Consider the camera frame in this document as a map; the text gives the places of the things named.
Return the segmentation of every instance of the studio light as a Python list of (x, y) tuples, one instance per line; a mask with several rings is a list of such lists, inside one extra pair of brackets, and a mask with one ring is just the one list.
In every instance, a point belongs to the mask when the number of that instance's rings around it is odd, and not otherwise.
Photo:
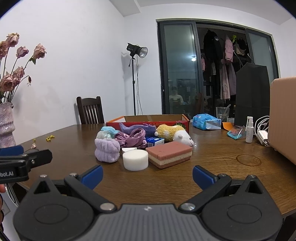
[[(148, 53), (147, 47), (140, 47), (139, 45), (132, 45), (128, 43), (126, 50), (130, 51), (130, 56), (132, 60), (132, 71), (133, 71), (133, 60), (135, 59), (134, 56), (137, 54), (140, 58), (144, 58)], [(135, 77), (133, 72), (133, 112), (136, 115), (136, 99), (135, 99)]]
[(140, 58), (144, 58), (148, 53), (147, 47), (140, 47), (138, 45), (132, 45), (128, 43), (126, 50), (130, 51), (130, 56), (134, 57), (137, 54)]

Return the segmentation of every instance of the sliding glass door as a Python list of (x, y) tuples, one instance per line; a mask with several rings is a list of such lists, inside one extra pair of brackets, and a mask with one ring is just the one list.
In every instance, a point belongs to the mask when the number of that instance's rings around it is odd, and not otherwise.
[(163, 114), (185, 114), (202, 109), (203, 83), (195, 22), (158, 23)]
[(250, 55), (255, 64), (267, 67), (269, 83), (279, 77), (274, 46), (267, 34), (246, 29)]

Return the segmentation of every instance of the white logo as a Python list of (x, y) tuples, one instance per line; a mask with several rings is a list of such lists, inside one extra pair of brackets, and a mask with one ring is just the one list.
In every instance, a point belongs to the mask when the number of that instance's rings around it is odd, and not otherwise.
[(10, 177), (13, 176), (13, 172), (0, 172), (0, 177)]
[(152, 207), (150, 207), (150, 206), (147, 206), (147, 207), (144, 208), (144, 210), (147, 211), (147, 212), (149, 212), (151, 209), (152, 209)]

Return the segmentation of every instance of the blue gripper pad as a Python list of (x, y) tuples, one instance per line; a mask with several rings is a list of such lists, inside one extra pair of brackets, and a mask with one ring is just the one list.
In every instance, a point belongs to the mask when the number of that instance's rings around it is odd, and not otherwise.
[(217, 181), (217, 176), (210, 173), (201, 166), (195, 166), (192, 170), (192, 177), (194, 182), (202, 189), (205, 190)]
[(24, 153), (24, 148), (21, 145), (0, 149), (0, 156), (18, 156), (23, 153)]
[(100, 165), (96, 165), (80, 175), (80, 177), (80, 182), (93, 190), (103, 180), (103, 168)]

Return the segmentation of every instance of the glass panel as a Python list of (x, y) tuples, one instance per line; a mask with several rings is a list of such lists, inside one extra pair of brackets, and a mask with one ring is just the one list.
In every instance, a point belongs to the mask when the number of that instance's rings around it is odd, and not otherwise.
[(170, 114), (196, 114), (197, 54), (191, 24), (164, 25)]
[(274, 70), (272, 66), (271, 52), (266, 37), (249, 33), (251, 46), (254, 55), (254, 62), (267, 67), (269, 83), (274, 80)]

